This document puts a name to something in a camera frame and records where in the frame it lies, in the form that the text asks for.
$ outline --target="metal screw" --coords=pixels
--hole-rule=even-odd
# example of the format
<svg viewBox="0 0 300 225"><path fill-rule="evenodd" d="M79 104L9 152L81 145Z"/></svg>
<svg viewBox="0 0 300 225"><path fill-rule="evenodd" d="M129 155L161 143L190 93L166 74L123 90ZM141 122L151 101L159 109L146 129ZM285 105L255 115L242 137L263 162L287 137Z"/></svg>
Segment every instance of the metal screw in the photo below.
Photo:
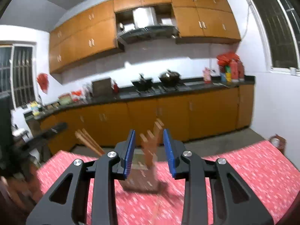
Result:
<svg viewBox="0 0 300 225"><path fill-rule="evenodd" d="M183 155L184 155L185 157L190 157L190 156L192 155L192 152L191 152L191 151L184 151L184 152L183 152Z"/></svg>
<svg viewBox="0 0 300 225"><path fill-rule="evenodd" d="M113 158L113 157L115 157L116 155L117 155L117 153L114 152L114 151L111 151L111 152L109 152L109 153L107 154L107 156L108 156L109 158Z"/></svg>
<svg viewBox="0 0 300 225"><path fill-rule="evenodd" d="M226 164L226 160L224 158L219 158L218 163L221 165L224 165L224 164Z"/></svg>
<svg viewBox="0 0 300 225"><path fill-rule="evenodd" d="M73 164L74 164L75 166L80 166L80 165L82 164L82 160L76 159L76 160L73 162Z"/></svg>

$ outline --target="concrete floor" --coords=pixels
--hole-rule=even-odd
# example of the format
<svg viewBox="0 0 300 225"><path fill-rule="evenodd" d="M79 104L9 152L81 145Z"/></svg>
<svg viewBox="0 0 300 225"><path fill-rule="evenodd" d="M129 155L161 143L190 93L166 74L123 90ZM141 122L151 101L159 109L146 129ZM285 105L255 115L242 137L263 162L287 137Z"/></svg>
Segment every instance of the concrete floor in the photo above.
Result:
<svg viewBox="0 0 300 225"><path fill-rule="evenodd" d="M187 150L205 157L237 150L262 140L264 140L262 136L250 128L246 128L229 134L188 142L185 146ZM112 148L103 149L106 153L113 150ZM72 152L83 156L98 157L97 154L85 146L77 146ZM166 153L163 146L158 147L157 158L158 161L166 161Z"/></svg>

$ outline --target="lower cabinet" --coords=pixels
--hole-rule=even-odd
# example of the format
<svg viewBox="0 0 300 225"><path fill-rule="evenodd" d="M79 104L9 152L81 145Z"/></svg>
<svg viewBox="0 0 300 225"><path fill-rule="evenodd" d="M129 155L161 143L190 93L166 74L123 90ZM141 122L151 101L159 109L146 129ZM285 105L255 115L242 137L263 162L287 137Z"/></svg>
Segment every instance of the lower cabinet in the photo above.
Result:
<svg viewBox="0 0 300 225"><path fill-rule="evenodd" d="M238 121L236 128L240 129L251 124L254 98L254 85L240 85L239 104L238 104Z"/></svg>
<svg viewBox="0 0 300 225"><path fill-rule="evenodd" d="M238 116L238 88L190 95L189 108L189 139L233 131Z"/></svg>
<svg viewBox="0 0 300 225"><path fill-rule="evenodd" d="M100 146L126 140L132 128L126 103L88 106L80 114L83 127Z"/></svg>
<svg viewBox="0 0 300 225"><path fill-rule="evenodd" d="M153 132L154 122L157 118L157 99L131 101L127 103L132 127L136 132L136 145L141 145L140 134Z"/></svg>
<svg viewBox="0 0 300 225"><path fill-rule="evenodd" d="M49 149L53 155L59 150L69 151L76 143L75 130L82 127L78 109L63 111L56 115L52 115L43 120L40 124L41 130L46 130L57 123L66 122L68 128L48 142Z"/></svg>
<svg viewBox="0 0 300 225"><path fill-rule="evenodd" d="M174 140L187 141L189 138L189 108L187 96L159 98L158 117L168 128Z"/></svg>
<svg viewBox="0 0 300 225"><path fill-rule="evenodd" d="M115 146L136 131L136 145L140 134L153 131L160 118L174 140L188 141L218 135L250 125L253 109L253 85L241 85L206 93L109 103L62 111L40 123L41 130L59 122L68 129L49 141L52 154L69 151L80 142L75 131L85 128L102 147Z"/></svg>

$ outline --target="table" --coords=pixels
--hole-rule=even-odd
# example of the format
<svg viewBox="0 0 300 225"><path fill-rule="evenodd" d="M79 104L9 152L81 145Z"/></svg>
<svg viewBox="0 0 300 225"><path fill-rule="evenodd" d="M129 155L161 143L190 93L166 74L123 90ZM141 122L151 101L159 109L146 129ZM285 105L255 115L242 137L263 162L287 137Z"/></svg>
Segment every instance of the table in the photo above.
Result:
<svg viewBox="0 0 300 225"><path fill-rule="evenodd" d="M225 158L250 186L278 222L293 203L300 190L300 172L269 141L245 147L217 156L204 157L215 161ZM84 162L94 158L60 151L38 171L43 193L51 187L63 171L80 158ZM184 180L174 180L167 162L156 163L157 178L162 182L159 194L138 194L125 192L115 181L115 196L119 225L125 224L181 224ZM87 224L91 224L93 180L91 180ZM208 223L213 223L212 200L209 180L206 179L208 199Z"/></svg>

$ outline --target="kitchen counter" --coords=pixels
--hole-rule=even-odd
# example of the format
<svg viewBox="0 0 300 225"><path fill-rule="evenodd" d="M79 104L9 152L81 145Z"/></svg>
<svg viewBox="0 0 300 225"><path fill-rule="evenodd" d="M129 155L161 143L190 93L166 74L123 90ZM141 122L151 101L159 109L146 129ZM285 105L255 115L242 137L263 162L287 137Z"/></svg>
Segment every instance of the kitchen counter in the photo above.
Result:
<svg viewBox="0 0 300 225"><path fill-rule="evenodd" d="M220 77L212 77L212 83L211 84L205 84L203 82L203 78L190 78L190 79L182 79L181 80L182 86L178 90L170 90L170 91L161 91L158 89L159 86L161 86L161 82L154 83L153 87L155 90L151 93L146 93L139 95L134 86L131 87L125 87L120 88L120 92L113 96L102 96L98 98L92 98L90 100L83 100L80 102L74 102L65 106L59 106L56 109L48 110L44 113L40 113L38 116L27 116L25 118L26 122L37 120L41 121L44 118L55 115L61 111L65 111L68 109L74 109L74 108L82 108L92 105L102 105L102 104L109 104L109 103L116 103L116 102L128 102L128 101L135 101L140 99L150 99L150 98L160 98L160 97L166 97L166 96L175 96L175 95L184 95L184 94L191 94L191 93L204 93L204 92L210 92L225 88L234 88L238 87L240 85L254 85L255 84L255 77L254 76L245 76L244 82L238 82L238 83L232 83L232 82L222 82L222 85L216 85L220 82Z"/></svg>

